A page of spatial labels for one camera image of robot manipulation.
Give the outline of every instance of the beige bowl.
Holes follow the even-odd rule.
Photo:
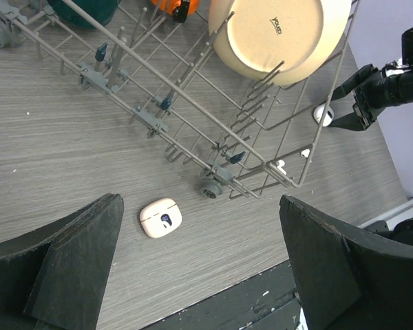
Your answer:
[[[211,0],[212,34],[234,12],[214,48],[231,69],[263,78],[280,62],[273,82],[305,79],[332,54],[350,14],[351,0]]]

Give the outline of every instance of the gray wire rack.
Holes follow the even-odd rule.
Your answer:
[[[283,62],[279,63],[263,79],[252,82],[240,102],[234,101],[211,79],[202,74],[201,69],[214,53],[215,37],[228,21],[233,19],[233,13],[212,35],[209,35],[207,20],[197,13],[205,23],[204,32],[191,49],[186,54],[181,55],[168,44],[167,40],[177,29],[183,29],[184,25],[174,25],[166,37],[159,38],[154,32],[168,19],[168,16],[159,12],[157,7],[152,12],[147,11],[147,8],[137,12],[129,12],[120,5],[118,10],[131,20],[133,28],[128,32],[124,26],[120,26],[118,34],[115,35],[95,21],[72,0],[62,1],[102,33],[107,38],[107,43],[113,45],[109,56],[103,56],[107,45],[103,44],[100,47],[91,45],[79,35],[79,32],[74,31],[74,28],[64,24],[53,9],[49,5],[45,5],[43,0],[22,1],[18,7],[9,5],[8,0],[0,0],[0,47],[12,47],[26,39],[34,41],[40,59],[51,56],[59,62],[60,75],[78,76],[78,83],[83,91],[90,87],[98,90],[131,116],[130,124],[140,122],[146,126],[148,138],[159,137],[163,139],[167,143],[165,154],[169,162],[180,162],[183,165],[197,164],[201,168],[202,194],[209,198],[220,196],[225,187],[231,189],[230,199],[235,199],[243,196],[259,198],[267,188],[277,185],[295,188],[303,185],[319,141],[323,120],[315,125],[315,134],[309,143],[287,153],[281,153],[281,151],[286,145],[286,136],[291,130],[291,123],[295,118],[304,113],[308,114],[321,104],[325,104],[323,118],[326,116],[360,0],[352,2],[350,24],[346,30],[346,37],[339,45],[340,50],[336,51],[321,67],[323,68],[335,59],[338,60],[330,91],[321,97],[321,102],[304,108],[301,108],[301,102],[310,78],[287,87],[277,87],[271,82],[280,73]],[[30,14],[23,15],[22,12],[29,12],[32,16]],[[56,29],[62,29],[66,35],[64,40],[57,45],[50,45],[41,36],[42,30],[50,25],[54,25]],[[64,44],[69,43],[72,39],[78,41],[86,49],[77,61],[70,60],[60,50]],[[158,45],[143,58],[136,50],[148,39],[154,39]],[[164,75],[150,63],[151,58],[158,50],[164,50],[178,60],[177,65],[168,75]],[[98,60],[90,58],[90,56],[98,58],[98,55],[100,57]],[[138,66],[135,70],[125,69],[125,63],[131,60],[134,60]],[[141,83],[140,75],[138,75],[141,68],[148,70],[157,78],[159,86],[154,91]],[[201,79],[218,94],[218,97],[226,99],[234,108],[233,114],[226,124],[214,116],[212,111],[205,109],[188,92],[188,87],[195,77]],[[128,85],[133,85],[141,90],[146,98],[143,101],[138,98],[135,105],[130,105],[129,102],[120,97],[121,91]],[[297,88],[301,89],[292,113],[287,118],[272,124],[270,114],[273,108],[281,104],[280,93]],[[180,99],[190,105],[193,111],[196,110],[197,115],[200,113],[205,120],[209,120],[220,133],[212,136],[210,132],[206,133],[188,120],[186,114],[180,112],[177,106]],[[149,109],[151,105],[154,105],[155,111]],[[189,137],[192,143],[188,146],[184,146],[180,141],[184,128],[189,128],[191,132]],[[174,129],[176,129],[175,133],[171,135],[170,132]],[[263,134],[273,131],[277,133],[277,136],[281,136],[281,141],[275,145],[273,153],[268,156],[262,155],[257,150],[257,141],[262,138]],[[279,168],[279,161],[300,155],[305,150],[308,150],[309,154],[302,161],[302,169],[298,179],[288,176]]]

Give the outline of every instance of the small white object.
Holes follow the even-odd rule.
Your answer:
[[[182,223],[179,207],[170,198],[151,203],[141,211],[139,218],[145,232],[153,239],[173,232]]]
[[[286,163],[284,162],[284,160],[279,160],[275,163],[275,165],[277,166],[277,168],[279,169],[280,172],[282,172],[283,174],[286,174],[286,171],[284,170],[283,166],[286,165]]]
[[[314,110],[314,119],[315,121],[319,124],[319,122],[321,121],[321,118],[323,117],[323,112],[324,112],[324,106],[326,104],[321,104],[318,107],[315,108]],[[326,117],[324,118],[323,121],[323,127],[327,127],[330,125],[330,123],[333,121],[334,118],[334,112],[332,110],[332,108],[330,106],[328,106],[328,112],[326,114]]]
[[[300,156],[302,156],[303,158],[307,158],[310,155],[310,149],[305,149],[300,153]]]

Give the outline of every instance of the orange object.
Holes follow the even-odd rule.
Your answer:
[[[161,0],[151,2],[158,6]],[[187,17],[198,9],[199,2],[200,0],[162,0],[159,9],[170,14],[174,21],[184,23]]]

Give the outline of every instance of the wood grain surface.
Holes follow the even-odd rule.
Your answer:
[[[205,17],[208,3],[204,1],[200,8]],[[123,2],[135,16],[143,5],[141,1]],[[120,24],[127,31],[133,29],[121,12],[108,28],[116,33]],[[156,34],[164,38],[172,28],[173,23],[166,22]],[[205,30],[205,22],[193,16],[168,44],[183,54]],[[105,40],[93,31],[80,34],[96,46]],[[40,35],[53,45],[65,36],[56,27],[47,27]],[[156,45],[150,39],[137,51],[146,57]],[[61,51],[75,61],[83,48],[70,41]],[[150,63],[169,74],[178,60],[160,49]],[[125,65],[137,67],[133,60]],[[340,81],[356,69],[348,52]],[[249,84],[216,55],[201,72],[235,100]],[[313,76],[304,106],[324,96],[333,72],[329,66]],[[138,81],[153,90],[159,85],[144,69]],[[201,79],[195,78],[188,92],[219,119],[226,122],[230,117],[230,103],[217,97]],[[144,93],[130,86],[122,93],[131,104],[145,99]],[[282,103],[269,122],[287,115],[297,94],[297,90],[281,93]],[[351,111],[351,105],[352,98],[346,98],[332,106],[339,115]],[[216,133],[215,125],[186,102],[178,101],[176,109],[197,127]],[[100,330],[139,329],[287,259],[278,215],[282,194],[296,196],[355,225],[406,200],[378,124],[364,133],[324,129],[300,190],[276,187],[259,200],[230,201],[227,194],[204,199],[198,192],[200,169],[194,164],[170,164],[165,159],[165,144],[160,139],[148,140],[145,127],[129,126],[128,121],[126,113],[98,92],[81,91],[75,76],[60,76],[57,62],[51,58],[40,61],[31,41],[0,49],[0,242],[67,215],[105,193],[119,193],[125,200],[98,321]],[[176,132],[175,118],[169,126]],[[309,143],[316,126],[307,113],[291,128],[283,152]],[[272,156],[280,133],[261,136],[256,148]],[[191,146],[194,139],[190,129],[181,131],[181,142]],[[198,152],[207,156],[202,145]],[[286,170],[295,175],[299,162],[299,157],[291,159]],[[260,183],[263,177],[255,180]],[[162,197],[176,200],[183,222],[174,233],[153,240],[140,227],[138,214]]]

